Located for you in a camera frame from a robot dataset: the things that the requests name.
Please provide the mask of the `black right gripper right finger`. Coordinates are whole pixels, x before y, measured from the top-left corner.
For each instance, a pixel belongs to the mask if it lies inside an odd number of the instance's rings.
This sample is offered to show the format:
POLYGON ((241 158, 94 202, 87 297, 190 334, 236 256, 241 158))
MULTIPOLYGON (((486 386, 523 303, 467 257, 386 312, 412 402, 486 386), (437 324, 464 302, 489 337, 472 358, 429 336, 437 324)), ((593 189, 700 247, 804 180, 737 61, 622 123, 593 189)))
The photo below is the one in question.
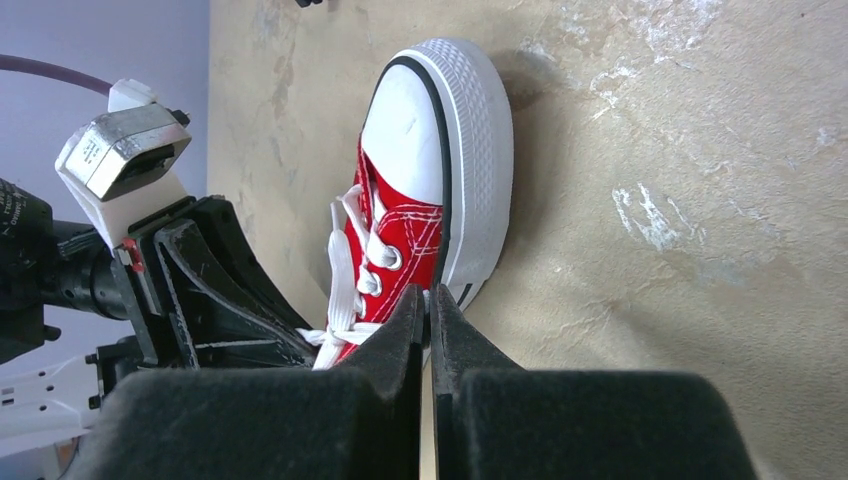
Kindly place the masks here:
POLYGON ((718 390, 687 372, 527 370, 429 297, 441 479, 752 479, 718 390))

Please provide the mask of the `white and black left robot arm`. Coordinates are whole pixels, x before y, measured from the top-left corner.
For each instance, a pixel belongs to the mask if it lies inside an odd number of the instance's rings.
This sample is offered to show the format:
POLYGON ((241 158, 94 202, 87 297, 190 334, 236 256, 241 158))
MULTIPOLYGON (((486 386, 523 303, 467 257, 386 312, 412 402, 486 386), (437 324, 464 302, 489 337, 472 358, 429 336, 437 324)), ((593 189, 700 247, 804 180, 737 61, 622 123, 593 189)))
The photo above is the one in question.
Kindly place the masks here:
POLYGON ((88 224, 1 185, 1 359, 60 337, 46 306, 126 321, 132 334, 91 354, 5 380, 1 438, 89 428, 129 374, 156 368, 309 367, 306 321, 265 273, 220 196, 138 217, 116 247, 88 224))

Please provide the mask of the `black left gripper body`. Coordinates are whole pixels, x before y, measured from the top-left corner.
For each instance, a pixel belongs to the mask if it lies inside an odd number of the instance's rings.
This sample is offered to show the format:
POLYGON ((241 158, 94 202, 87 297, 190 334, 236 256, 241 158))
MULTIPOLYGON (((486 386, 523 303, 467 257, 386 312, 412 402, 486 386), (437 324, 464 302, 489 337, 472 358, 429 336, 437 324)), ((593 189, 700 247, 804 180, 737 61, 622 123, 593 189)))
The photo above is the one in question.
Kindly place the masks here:
POLYGON ((194 202, 184 198, 133 223, 116 247, 106 245, 93 226, 56 220, 50 207, 40 208, 39 238, 45 244, 39 259, 40 303, 126 321, 133 329, 131 336, 86 356, 99 386, 90 408, 100 407, 134 372, 198 369, 199 354, 177 324, 176 282, 154 245, 156 231, 194 202))

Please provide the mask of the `white shoelace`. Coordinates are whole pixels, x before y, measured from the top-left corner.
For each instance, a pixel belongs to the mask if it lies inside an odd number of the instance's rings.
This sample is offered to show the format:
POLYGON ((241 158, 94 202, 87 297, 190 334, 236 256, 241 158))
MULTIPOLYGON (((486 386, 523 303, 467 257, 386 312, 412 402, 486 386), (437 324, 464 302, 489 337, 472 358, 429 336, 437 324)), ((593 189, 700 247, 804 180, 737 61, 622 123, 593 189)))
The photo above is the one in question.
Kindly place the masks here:
POLYGON ((354 185, 330 204, 332 231, 327 253, 331 288, 327 325, 323 330, 297 330, 307 343, 318 348, 315 370, 333 367, 346 346, 361 345, 380 328, 378 323, 363 320, 364 298, 382 293, 380 277, 369 272, 367 266, 397 270, 403 263, 400 251, 385 244, 375 227, 366 225, 359 205, 363 193, 362 186, 354 185))

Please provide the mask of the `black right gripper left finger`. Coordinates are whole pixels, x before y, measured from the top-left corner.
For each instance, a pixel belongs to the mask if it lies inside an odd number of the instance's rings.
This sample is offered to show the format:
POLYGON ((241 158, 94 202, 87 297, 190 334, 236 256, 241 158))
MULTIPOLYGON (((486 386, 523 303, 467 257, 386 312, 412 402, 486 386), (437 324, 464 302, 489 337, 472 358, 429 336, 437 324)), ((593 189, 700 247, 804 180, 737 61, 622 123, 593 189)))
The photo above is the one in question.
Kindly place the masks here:
POLYGON ((415 479, 425 297, 405 290, 389 321, 341 364, 168 369, 106 398, 73 479, 415 479))

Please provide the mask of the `red canvas sneaker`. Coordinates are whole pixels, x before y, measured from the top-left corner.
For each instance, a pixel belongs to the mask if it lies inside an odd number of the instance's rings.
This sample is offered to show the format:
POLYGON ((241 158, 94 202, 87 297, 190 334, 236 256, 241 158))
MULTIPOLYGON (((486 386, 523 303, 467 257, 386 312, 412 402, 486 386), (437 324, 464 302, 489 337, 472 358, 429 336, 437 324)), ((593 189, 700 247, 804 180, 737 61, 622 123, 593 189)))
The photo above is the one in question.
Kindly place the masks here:
POLYGON ((443 285, 466 308, 501 255, 513 172, 508 95, 484 50, 439 37, 396 53, 369 102, 352 186, 364 188, 366 225, 403 263, 367 266, 382 293, 364 298, 363 320, 381 327, 412 285, 443 285))

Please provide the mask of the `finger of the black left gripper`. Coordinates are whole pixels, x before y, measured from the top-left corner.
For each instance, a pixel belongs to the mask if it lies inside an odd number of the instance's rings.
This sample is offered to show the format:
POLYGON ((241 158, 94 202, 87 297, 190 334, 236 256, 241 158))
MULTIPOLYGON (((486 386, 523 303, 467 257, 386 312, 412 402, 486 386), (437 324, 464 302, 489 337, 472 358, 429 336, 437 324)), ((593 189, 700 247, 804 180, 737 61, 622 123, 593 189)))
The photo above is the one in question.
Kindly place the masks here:
POLYGON ((154 236, 179 363, 200 368, 308 368, 317 349, 248 297, 216 260, 193 220, 154 236))
POLYGON ((288 327, 309 326, 260 265, 230 201, 222 196, 203 197, 193 205, 192 220, 213 256, 250 299, 288 327))

